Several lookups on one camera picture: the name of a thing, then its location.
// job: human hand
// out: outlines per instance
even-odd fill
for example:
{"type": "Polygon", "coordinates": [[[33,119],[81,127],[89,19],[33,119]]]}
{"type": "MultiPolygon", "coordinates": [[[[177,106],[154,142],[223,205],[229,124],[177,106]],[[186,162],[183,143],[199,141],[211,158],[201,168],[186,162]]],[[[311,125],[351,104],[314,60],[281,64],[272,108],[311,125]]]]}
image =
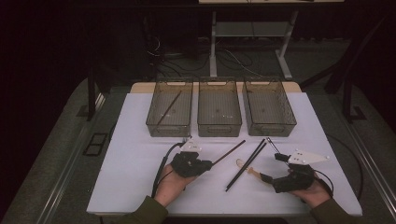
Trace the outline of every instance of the human hand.
{"type": "Polygon", "coordinates": [[[298,189],[290,193],[304,200],[311,208],[315,208],[331,198],[325,187],[317,180],[308,189],[298,189]]]}
{"type": "Polygon", "coordinates": [[[165,167],[163,167],[163,172],[161,173],[161,182],[157,188],[154,200],[166,207],[176,199],[178,195],[180,195],[181,191],[196,179],[196,177],[197,176],[187,178],[181,177],[174,172],[170,164],[165,165],[165,167]]]}

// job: green sleeve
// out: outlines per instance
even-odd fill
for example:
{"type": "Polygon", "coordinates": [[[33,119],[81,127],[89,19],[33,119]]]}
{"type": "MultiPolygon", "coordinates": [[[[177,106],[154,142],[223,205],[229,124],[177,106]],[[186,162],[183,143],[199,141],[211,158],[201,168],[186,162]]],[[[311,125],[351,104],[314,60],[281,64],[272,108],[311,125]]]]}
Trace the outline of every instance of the green sleeve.
{"type": "Polygon", "coordinates": [[[161,224],[168,211],[160,203],[146,196],[145,201],[140,204],[136,211],[123,216],[117,224],[161,224]]]}
{"type": "Polygon", "coordinates": [[[334,200],[330,199],[311,210],[311,215],[319,224],[365,224],[361,217],[353,217],[334,200]]]}

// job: forearm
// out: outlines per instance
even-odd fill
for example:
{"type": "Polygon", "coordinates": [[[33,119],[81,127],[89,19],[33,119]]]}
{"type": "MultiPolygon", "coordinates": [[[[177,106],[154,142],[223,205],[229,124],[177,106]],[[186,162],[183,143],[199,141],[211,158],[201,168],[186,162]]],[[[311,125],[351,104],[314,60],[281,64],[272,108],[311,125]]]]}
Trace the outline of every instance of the forearm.
{"type": "Polygon", "coordinates": [[[353,217],[349,215],[344,209],[334,200],[330,199],[311,210],[311,215],[320,224],[363,224],[366,223],[360,217],[353,217]]]}
{"type": "Polygon", "coordinates": [[[145,201],[131,214],[123,216],[117,224],[160,224],[168,211],[160,203],[146,196],[145,201]]]}

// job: transparent plastic bin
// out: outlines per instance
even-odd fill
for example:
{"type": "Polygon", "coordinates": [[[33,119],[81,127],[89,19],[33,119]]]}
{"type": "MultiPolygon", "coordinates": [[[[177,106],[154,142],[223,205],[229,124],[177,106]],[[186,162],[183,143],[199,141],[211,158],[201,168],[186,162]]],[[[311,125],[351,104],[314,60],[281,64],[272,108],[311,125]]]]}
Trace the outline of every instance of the transparent plastic bin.
{"type": "Polygon", "coordinates": [[[191,135],[192,78],[157,78],[146,124],[152,137],[191,135]]]}
{"type": "Polygon", "coordinates": [[[245,77],[243,96],[249,135],[290,135],[297,121],[278,77],[245,77]]]}
{"type": "Polygon", "coordinates": [[[242,119],[234,77],[201,77],[198,134],[201,137],[237,137],[242,119]]]}

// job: person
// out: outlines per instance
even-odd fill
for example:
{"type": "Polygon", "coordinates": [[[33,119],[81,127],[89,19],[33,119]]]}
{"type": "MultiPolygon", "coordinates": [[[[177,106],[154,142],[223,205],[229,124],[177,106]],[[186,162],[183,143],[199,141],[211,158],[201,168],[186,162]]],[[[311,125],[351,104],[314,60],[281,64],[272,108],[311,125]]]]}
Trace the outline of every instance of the person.
{"type": "MultiPolygon", "coordinates": [[[[170,164],[163,168],[163,180],[160,182],[154,198],[146,196],[136,211],[121,217],[117,224],[160,224],[167,215],[166,206],[173,202],[197,176],[184,178],[173,172],[170,164]]],[[[301,198],[311,208],[311,215],[319,224],[363,224],[361,217],[353,217],[330,197],[326,189],[317,180],[308,189],[294,190],[291,194],[301,198]]]]}

